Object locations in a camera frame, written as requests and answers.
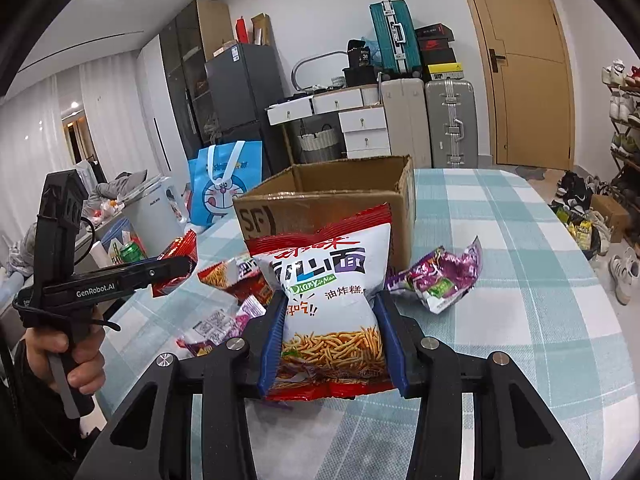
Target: blue gift bag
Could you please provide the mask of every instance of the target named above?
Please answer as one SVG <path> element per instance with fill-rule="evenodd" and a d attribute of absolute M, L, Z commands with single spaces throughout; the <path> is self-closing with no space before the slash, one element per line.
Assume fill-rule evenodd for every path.
<path fill-rule="evenodd" d="M 202 148 L 190 170 L 191 222 L 209 227 L 233 211 L 233 197 L 262 181 L 262 142 L 238 140 Z"/>

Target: silver bolt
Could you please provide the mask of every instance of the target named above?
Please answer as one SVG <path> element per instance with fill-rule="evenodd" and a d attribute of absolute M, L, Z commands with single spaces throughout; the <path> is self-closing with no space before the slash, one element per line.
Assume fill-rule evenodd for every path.
<path fill-rule="evenodd" d="M 156 364 L 161 367 L 168 366 L 173 362 L 174 362 L 174 356 L 169 353 L 160 354 L 158 357 L 156 357 Z"/>
<path fill-rule="evenodd" d="M 509 356 L 504 352 L 496 352 L 494 354 L 494 363 L 500 366 L 509 364 Z"/>
<path fill-rule="evenodd" d="M 420 341 L 420 345 L 422 348 L 426 348 L 427 350 L 435 350 L 440 346 L 440 342 L 434 337 L 423 337 Z"/>
<path fill-rule="evenodd" d="M 241 337 L 232 337 L 226 342 L 226 347 L 229 350 L 242 350 L 244 348 L 244 339 Z"/>

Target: plaid tablecloth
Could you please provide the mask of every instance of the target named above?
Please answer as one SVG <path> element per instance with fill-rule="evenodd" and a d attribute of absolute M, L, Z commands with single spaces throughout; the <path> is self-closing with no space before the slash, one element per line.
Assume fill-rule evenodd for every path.
<path fill-rule="evenodd" d="M 476 288 L 439 316 L 399 302 L 427 335 L 458 352 L 510 354 L 559 419 L 592 479 L 612 477 L 635 446 L 640 414 L 631 362 L 603 288 L 564 226 L 525 180 L 503 171 L 416 171 L 414 260 L 438 245 L 460 252 L 480 237 L 484 269 Z M 233 216 L 198 238 L 198 269 L 244 250 Z M 167 298 L 138 291 L 113 320 L 102 352 L 107 382 L 98 399 L 108 416 L 175 338 L 225 294 L 194 275 Z M 403 479 L 418 400 L 396 390 L 355 400 L 274 406 L 247 401 L 258 477 L 264 480 Z M 473 405 L 463 399 L 462 478 L 472 478 Z M 200 475 L 200 404 L 192 456 Z"/>

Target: white and red snack bag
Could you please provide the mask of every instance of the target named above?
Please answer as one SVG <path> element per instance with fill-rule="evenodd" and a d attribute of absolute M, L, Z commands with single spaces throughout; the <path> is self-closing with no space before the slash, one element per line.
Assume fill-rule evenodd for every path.
<path fill-rule="evenodd" d="M 247 240 L 251 256 L 289 303 L 270 399 L 353 397 L 392 385 L 372 300 L 385 283 L 387 204 L 313 235 Z"/>

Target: silver suitcase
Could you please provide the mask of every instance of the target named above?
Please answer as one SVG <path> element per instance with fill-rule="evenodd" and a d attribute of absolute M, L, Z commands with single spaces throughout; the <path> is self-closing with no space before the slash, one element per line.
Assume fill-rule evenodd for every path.
<path fill-rule="evenodd" d="M 391 155 L 411 155 L 414 168 L 431 168 L 429 120 L 421 79 L 380 83 Z"/>
<path fill-rule="evenodd" d="M 426 85 L 434 168 L 478 167 L 478 119 L 469 81 L 447 79 Z"/>

